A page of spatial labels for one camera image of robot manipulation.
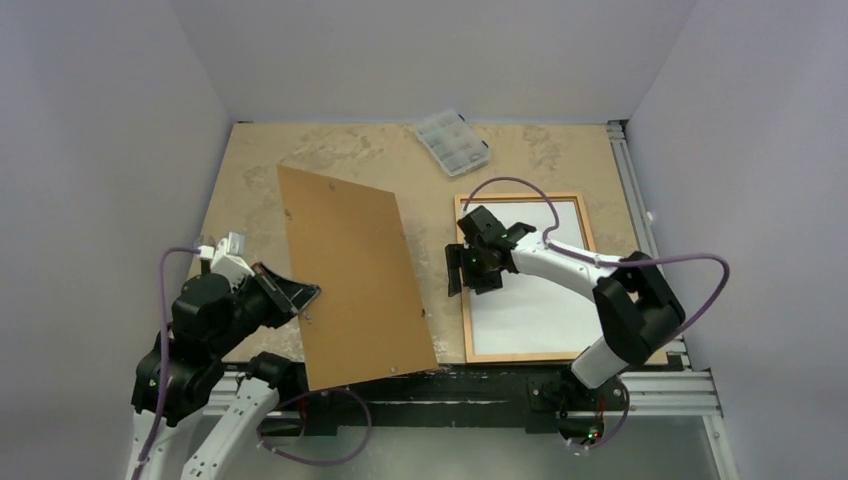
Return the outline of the brown frame backing board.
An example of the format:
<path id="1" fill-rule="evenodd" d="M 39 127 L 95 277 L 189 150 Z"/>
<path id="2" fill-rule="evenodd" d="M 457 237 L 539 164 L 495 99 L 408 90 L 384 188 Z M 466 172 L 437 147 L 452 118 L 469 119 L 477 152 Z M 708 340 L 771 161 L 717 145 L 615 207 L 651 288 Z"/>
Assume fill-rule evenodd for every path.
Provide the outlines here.
<path id="1" fill-rule="evenodd" d="M 321 289 L 300 323 L 310 389 L 436 369 L 395 195 L 290 167 L 277 174 L 292 277 Z"/>

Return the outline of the clear plastic organizer box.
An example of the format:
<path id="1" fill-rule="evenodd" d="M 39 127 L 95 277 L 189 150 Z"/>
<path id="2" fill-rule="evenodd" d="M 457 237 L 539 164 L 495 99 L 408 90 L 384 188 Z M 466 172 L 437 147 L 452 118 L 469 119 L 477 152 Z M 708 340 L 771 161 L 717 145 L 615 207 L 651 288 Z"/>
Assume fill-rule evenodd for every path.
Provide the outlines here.
<path id="1" fill-rule="evenodd" d="M 448 177 L 465 175 L 489 163 L 488 144 L 465 118 L 448 109 L 414 124 L 419 142 Z"/>

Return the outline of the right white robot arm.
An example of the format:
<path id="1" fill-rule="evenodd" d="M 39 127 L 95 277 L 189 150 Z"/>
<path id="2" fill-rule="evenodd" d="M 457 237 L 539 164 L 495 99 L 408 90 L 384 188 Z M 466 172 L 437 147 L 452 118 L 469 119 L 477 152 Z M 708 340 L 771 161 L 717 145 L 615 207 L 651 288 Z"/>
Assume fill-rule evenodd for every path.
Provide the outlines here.
<path id="1" fill-rule="evenodd" d="M 634 251 L 627 257 L 596 254 L 548 238 L 536 227 L 505 226 L 488 208 L 457 221 L 458 243 L 444 248 L 447 294 L 502 288 L 505 272 L 548 281 L 595 307 L 601 335 L 579 353 L 561 381 L 564 399 L 584 407 L 601 386 L 629 367 L 642 366 L 682 327 L 686 314 L 656 262 Z"/>

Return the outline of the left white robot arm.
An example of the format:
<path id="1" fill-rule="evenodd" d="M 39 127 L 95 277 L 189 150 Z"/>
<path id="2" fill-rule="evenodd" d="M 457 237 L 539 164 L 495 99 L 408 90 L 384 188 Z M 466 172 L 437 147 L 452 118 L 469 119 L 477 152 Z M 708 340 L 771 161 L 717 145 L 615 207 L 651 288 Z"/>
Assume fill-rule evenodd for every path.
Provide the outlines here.
<path id="1" fill-rule="evenodd" d="M 292 405 L 305 391 L 301 364 L 268 352 L 253 357 L 247 392 L 195 454 L 188 443 L 225 373 L 225 357 L 262 327 L 279 328 L 306 310 L 319 286 L 286 279 L 261 262 L 235 275 L 206 264 L 188 279 L 136 367 L 131 398 L 135 439 L 129 479 L 212 478 L 228 463 L 236 440 L 259 416 Z"/>

